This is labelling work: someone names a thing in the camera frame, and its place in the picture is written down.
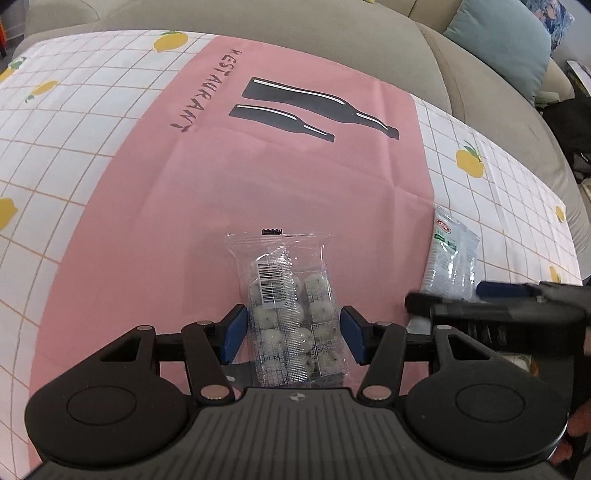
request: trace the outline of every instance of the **sofa armrest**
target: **sofa armrest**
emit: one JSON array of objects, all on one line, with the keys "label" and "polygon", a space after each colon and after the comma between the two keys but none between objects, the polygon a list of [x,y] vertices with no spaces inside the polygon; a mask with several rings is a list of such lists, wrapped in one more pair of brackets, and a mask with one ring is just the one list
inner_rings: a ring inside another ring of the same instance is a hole
[{"label": "sofa armrest", "polygon": [[25,36],[97,20],[96,10],[81,0],[37,0],[27,12]]},{"label": "sofa armrest", "polygon": [[558,93],[561,102],[569,98],[574,98],[574,90],[569,78],[552,59],[550,59],[548,70],[546,70],[546,75],[539,91]]}]

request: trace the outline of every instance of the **human hand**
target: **human hand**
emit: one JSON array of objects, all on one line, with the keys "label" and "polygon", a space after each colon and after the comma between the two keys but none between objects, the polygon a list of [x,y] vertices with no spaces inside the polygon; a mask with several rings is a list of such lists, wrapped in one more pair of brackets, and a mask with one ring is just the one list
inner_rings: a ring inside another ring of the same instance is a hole
[{"label": "human hand", "polygon": [[[583,404],[574,412],[573,416],[569,419],[569,425],[566,431],[571,437],[580,437],[585,433],[591,432],[591,400],[587,401],[587,403]],[[552,454],[552,457],[550,457],[550,463],[556,466],[565,460],[569,460],[572,454],[572,446],[566,440],[562,440],[556,451]]]}]

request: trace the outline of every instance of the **teal pillow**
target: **teal pillow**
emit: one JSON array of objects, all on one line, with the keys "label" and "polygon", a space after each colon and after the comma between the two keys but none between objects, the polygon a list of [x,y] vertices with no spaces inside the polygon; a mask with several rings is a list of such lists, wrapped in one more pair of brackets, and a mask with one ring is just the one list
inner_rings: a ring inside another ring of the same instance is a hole
[{"label": "teal pillow", "polygon": [[550,62],[551,40],[540,20],[521,1],[463,0],[443,34],[534,104]]}]

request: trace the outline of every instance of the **yellow lemon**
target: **yellow lemon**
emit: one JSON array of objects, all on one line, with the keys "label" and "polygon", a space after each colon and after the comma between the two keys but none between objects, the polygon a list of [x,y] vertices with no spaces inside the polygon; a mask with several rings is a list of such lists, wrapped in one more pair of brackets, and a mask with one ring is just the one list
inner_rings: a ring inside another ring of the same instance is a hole
[{"label": "yellow lemon", "polygon": [[554,283],[560,283],[560,274],[556,271],[556,269],[550,265],[548,268],[550,270],[550,278]]},{"label": "yellow lemon", "polygon": [[10,77],[10,75],[12,75],[14,73],[14,70],[12,69],[12,67],[8,67],[6,70],[4,70],[1,74],[0,74],[0,82],[3,82],[4,80],[6,80],[7,78]]},{"label": "yellow lemon", "polygon": [[0,230],[6,228],[17,212],[18,208],[14,206],[12,199],[0,199]]},{"label": "yellow lemon", "polygon": [[164,32],[160,38],[154,42],[154,50],[160,53],[166,50],[174,50],[182,47],[189,41],[189,36],[183,32]]},{"label": "yellow lemon", "polygon": [[0,74],[0,83],[2,83],[4,80],[9,78],[14,72],[16,72],[19,69],[19,67],[22,65],[22,62],[24,62],[26,59],[27,59],[26,57],[23,57],[21,60],[13,61],[8,66],[8,68]]},{"label": "yellow lemon", "polygon": [[564,221],[566,220],[566,216],[564,215],[564,212],[562,211],[562,208],[560,208],[557,205],[554,210],[556,211],[556,216],[558,217],[558,220],[560,221],[560,223],[564,223]]},{"label": "yellow lemon", "polygon": [[58,84],[59,82],[57,80],[49,80],[49,82],[42,83],[41,85],[35,87],[35,89],[26,98],[25,103],[27,103],[29,100],[33,100],[38,95],[48,92]]},{"label": "yellow lemon", "polygon": [[484,163],[476,149],[470,144],[464,146],[464,150],[456,152],[456,164],[471,177],[481,179],[484,175]]}]

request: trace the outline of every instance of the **plastic wrapper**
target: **plastic wrapper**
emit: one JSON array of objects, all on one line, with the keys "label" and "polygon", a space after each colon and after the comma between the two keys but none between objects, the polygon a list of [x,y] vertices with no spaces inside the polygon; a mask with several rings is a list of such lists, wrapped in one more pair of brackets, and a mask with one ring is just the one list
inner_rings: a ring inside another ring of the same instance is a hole
[{"label": "plastic wrapper", "polygon": [[[480,237],[440,207],[435,207],[433,237],[427,258],[422,292],[451,299],[471,300]],[[431,322],[413,317],[412,333],[430,333]]]},{"label": "plastic wrapper", "polygon": [[252,331],[258,383],[326,387],[346,373],[339,309],[316,235],[229,235]]}]

